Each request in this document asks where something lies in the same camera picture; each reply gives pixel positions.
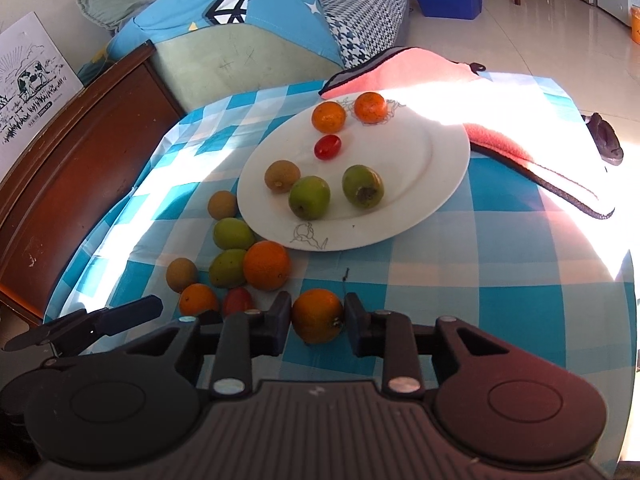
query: orange fruit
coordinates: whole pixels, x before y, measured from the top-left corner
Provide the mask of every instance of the orange fruit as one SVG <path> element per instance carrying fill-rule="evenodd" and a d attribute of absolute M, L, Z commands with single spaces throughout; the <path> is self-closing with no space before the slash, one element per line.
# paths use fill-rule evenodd
<path fill-rule="evenodd" d="M 205 310 L 219 310 L 218 297 L 203 283 L 194 283 L 185 288 L 178 300 L 178 308 L 183 316 L 197 316 Z"/>
<path fill-rule="evenodd" d="M 249 285 L 258 290 L 276 290 L 289 279 L 291 259 L 283 246 L 264 240 L 246 252 L 242 270 Z"/>
<path fill-rule="evenodd" d="M 388 105 L 386 99 L 377 92 L 364 92 L 353 104 L 353 113 L 363 123 L 376 124 L 386 119 Z"/>
<path fill-rule="evenodd" d="M 311 124 L 323 134 L 336 134 L 344 126 L 347 112 L 334 101 L 320 103 L 311 114 Z"/>
<path fill-rule="evenodd" d="M 343 319 L 340 298 L 324 288 L 303 292 L 291 309 L 293 330 L 307 344 L 331 341 L 340 333 Z"/>

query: white star print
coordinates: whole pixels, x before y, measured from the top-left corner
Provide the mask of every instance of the white star print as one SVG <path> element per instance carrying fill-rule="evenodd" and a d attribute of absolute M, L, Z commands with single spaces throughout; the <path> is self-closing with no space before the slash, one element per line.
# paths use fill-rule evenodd
<path fill-rule="evenodd" d="M 309 9 L 311 10 L 311 13 L 312 13 L 312 14 L 315 14 L 316 12 L 317 12 L 318 14 L 320 14 L 320 11 L 318 10 L 318 4 L 316 3 L 316 1 L 315 1 L 315 0 L 314 0 L 314 2 L 313 2 L 312 4 L 308 4 L 308 3 L 306 3 L 306 2 L 305 2 L 305 5 L 306 5 L 307 7 L 309 7 Z"/>

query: fruit on plate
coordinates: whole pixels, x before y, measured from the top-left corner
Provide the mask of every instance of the fruit on plate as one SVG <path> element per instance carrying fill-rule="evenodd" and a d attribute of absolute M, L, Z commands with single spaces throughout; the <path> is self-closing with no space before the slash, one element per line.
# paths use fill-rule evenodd
<path fill-rule="evenodd" d="M 178 309 L 183 316 L 197 316 L 205 310 L 219 310 L 218 298 L 210 287 L 194 283 L 185 288 L 178 300 Z"/>
<path fill-rule="evenodd" d="M 312 288 L 300 294 L 291 309 L 293 330 L 307 344 L 327 343 L 342 329 L 344 309 L 330 290 Z"/>
<path fill-rule="evenodd" d="M 247 250 L 255 243 L 254 232 L 244 220 L 239 218 L 223 218 L 213 227 L 213 241 L 224 250 Z"/>
<path fill-rule="evenodd" d="M 367 166 L 356 164 L 342 176 L 342 191 L 347 200 L 360 209 L 377 206 L 385 195 L 379 174 Z"/>
<path fill-rule="evenodd" d="M 246 251 L 244 249 L 229 249 L 221 252 L 209 267 L 211 285 L 220 288 L 235 288 L 246 280 L 242 265 Z"/>
<path fill-rule="evenodd" d="M 217 191 L 209 198 L 207 211 L 216 220 L 233 218 L 238 214 L 238 199 L 230 191 Z"/>
<path fill-rule="evenodd" d="M 288 193 L 300 178 L 300 168 L 290 160 L 276 160 L 264 173 L 264 183 L 274 193 Z"/>
<path fill-rule="evenodd" d="M 353 104 L 353 113 L 365 124 L 376 124 L 386 119 L 386 99 L 377 92 L 360 94 Z"/>
<path fill-rule="evenodd" d="M 258 290 L 276 290 L 289 279 L 291 259 L 283 246 L 264 240 L 246 252 L 242 270 L 249 285 Z"/>
<path fill-rule="evenodd" d="M 340 148 L 342 147 L 342 141 L 337 135 L 325 135 L 314 146 L 314 154 L 320 160 L 331 160 L 334 158 Z"/>
<path fill-rule="evenodd" d="M 222 301 L 222 316 L 231 316 L 236 312 L 245 312 L 254 307 L 254 299 L 242 286 L 232 288 Z"/>
<path fill-rule="evenodd" d="M 191 260 L 176 258 L 166 268 L 164 278 L 172 291 L 180 293 L 189 285 L 198 283 L 198 269 Z"/>
<path fill-rule="evenodd" d="M 338 133 L 346 120 L 347 112 L 334 101 L 320 103 L 311 114 L 311 124 L 322 134 Z"/>
<path fill-rule="evenodd" d="M 289 192 L 289 207 L 303 220 L 317 220 L 326 213 L 331 200 L 329 185 L 319 176 L 304 176 Z"/>

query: pink cloth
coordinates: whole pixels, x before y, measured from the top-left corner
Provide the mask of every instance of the pink cloth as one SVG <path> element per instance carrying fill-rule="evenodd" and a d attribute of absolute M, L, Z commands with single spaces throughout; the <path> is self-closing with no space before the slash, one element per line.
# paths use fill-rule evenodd
<path fill-rule="evenodd" d="M 421 48 L 393 48 L 340 72 L 324 99 L 379 91 L 443 124 L 463 124 L 473 150 L 489 155 L 595 218 L 614 206 L 600 153 L 584 123 L 568 121 L 530 78 L 477 76 Z"/>

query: wooden headboard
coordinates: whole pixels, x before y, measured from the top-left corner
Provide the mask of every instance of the wooden headboard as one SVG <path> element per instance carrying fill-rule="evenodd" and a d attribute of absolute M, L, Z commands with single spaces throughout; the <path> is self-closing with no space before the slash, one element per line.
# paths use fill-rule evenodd
<path fill-rule="evenodd" d="M 184 111 L 140 46 L 76 96 L 0 184 L 0 302 L 34 325 L 82 240 Z"/>

